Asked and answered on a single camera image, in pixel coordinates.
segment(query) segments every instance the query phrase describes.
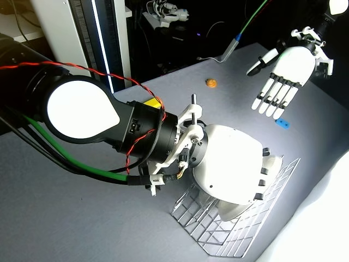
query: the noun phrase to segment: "metal frame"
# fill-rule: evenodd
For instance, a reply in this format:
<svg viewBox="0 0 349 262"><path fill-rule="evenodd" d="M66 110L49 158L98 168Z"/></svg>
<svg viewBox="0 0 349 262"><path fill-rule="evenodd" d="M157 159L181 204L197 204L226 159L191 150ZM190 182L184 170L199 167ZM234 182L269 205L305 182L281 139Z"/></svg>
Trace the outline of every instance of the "metal frame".
<svg viewBox="0 0 349 262"><path fill-rule="evenodd" d="M214 257L243 258L284 190L300 158L283 167L264 193L264 200L255 201L231 221L220 219L219 199L210 196L205 203L198 200L199 187L192 184L177 200L172 216L189 235Z"/></svg>

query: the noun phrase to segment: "robot finger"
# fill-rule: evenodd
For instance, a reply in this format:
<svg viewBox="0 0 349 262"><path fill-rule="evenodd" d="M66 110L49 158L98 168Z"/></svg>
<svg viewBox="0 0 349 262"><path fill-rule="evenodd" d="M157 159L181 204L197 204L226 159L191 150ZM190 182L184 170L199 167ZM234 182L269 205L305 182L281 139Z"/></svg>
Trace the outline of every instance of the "robot finger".
<svg viewBox="0 0 349 262"><path fill-rule="evenodd" d="M268 106L271 104L275 95L278 93L281 87L281 82L276 82L275 85L273 85L273 87L270 89L270 92L265 96L265 99L258 111L260 114L263 114L267 110Z"/></svg>
<svg viewBox="0 0 349 262"><path fill-rule="evenodd" d="M288 93L285 95L285 97L279 104L279 107L275 110L275 113L273 115L273 118L275 120L279 119L280 116L284 113L286 107L289 105L293 97L296 95L297 91L298 91L298 88L295 86L289 89Z"/></svg>
<svg viewBox="0 0 349 262"><path fill-rule="evenodd" d="M264 87L262 88L262 90L260 91L260 93L257 95L257 98L254 100L254 102L253 102L253 104L252 104L252 106L251 106L251 108L252 108L253 110L256 110L256 109L259 107L259 105L260 105L262 99L263 99L264 96L268 93L268 91L269 91L270 87L273 85L274 81L275 81L275 80L272 79L272 78L269 78L269 79L268 79L268 81L266 82L266 84L264 85Z"/></svg>
<svg viewBox="0 0 349 262"><path fill-rule="evenodd" d="M272 101L271 105L267 109L266 115L267 117L272 116L272 114L275 112L275 109L279 107L280 102L284 99L287 92L290 90L290 85L284 84L279 92L276 94L274 100Z"/></svg>

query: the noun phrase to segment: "white robotic hand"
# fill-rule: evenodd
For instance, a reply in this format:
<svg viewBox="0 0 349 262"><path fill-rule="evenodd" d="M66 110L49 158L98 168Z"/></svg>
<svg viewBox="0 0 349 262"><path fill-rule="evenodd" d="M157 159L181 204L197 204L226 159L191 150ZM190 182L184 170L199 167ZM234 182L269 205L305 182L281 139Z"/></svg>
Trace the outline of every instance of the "white robotic hand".
<svg viewBox="0 0 349 262"><path fill-rule="evenodd" d="M320 64L327 64L326 76L332 75L333 71L333 60L321 49L326 43L321 42L313 28L305 27L301 32L293 30L291 36L297 37L298 46L289 47L282 53L281 47L272 49L247 71L247 75L255 75L281 53L267 83L251 107L253 110L259 107L260 114L266 113L268 117L273 115L274 119L282 115L299 88L304 86Z"/></svg>

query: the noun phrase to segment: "gray table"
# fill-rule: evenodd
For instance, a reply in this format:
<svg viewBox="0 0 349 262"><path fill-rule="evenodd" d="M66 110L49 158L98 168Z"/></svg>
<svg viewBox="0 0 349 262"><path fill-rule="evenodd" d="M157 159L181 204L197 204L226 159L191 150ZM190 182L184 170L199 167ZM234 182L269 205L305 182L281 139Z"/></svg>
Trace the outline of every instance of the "gray table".
<svg viewBox="0 0 349 262"><path fill-rule="evenodd" d="M250 45L235 51L225 63L205 61L147 83L169 112L180 113L196 93L205 122L240 129L272 153L284 154L286 162L302 158L241 261L255 261L349 148L349 113L310 82L283 115L291 124L289 130L250 109L269 69L253 78L245 72L265 51L259 44ZM208 88L207 78L217 79L217 88ZM150 98L139 87L116 97L124 102ZM125 161L107 144L62 144L80 161L99 168L111 169ZM14 134L0 137L0 147L1 261L225 260L208 257L169 215L188 179L168 184L151 197L143 187L103 183L61 170Z"/></svg>

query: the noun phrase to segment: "yellow block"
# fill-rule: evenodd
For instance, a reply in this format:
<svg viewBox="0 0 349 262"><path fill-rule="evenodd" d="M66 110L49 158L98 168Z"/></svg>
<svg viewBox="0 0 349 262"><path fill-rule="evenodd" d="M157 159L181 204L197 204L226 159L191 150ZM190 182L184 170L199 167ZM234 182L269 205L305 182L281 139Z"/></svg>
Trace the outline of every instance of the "yellow block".
<svg viewBox="0 0 349 262"><path fill-rule="evenodd" d="M149 105L149 106L152 106L154 108L161 107L161 104L155 98L152 98L151 100L144 102L144 105Z"/></svg>

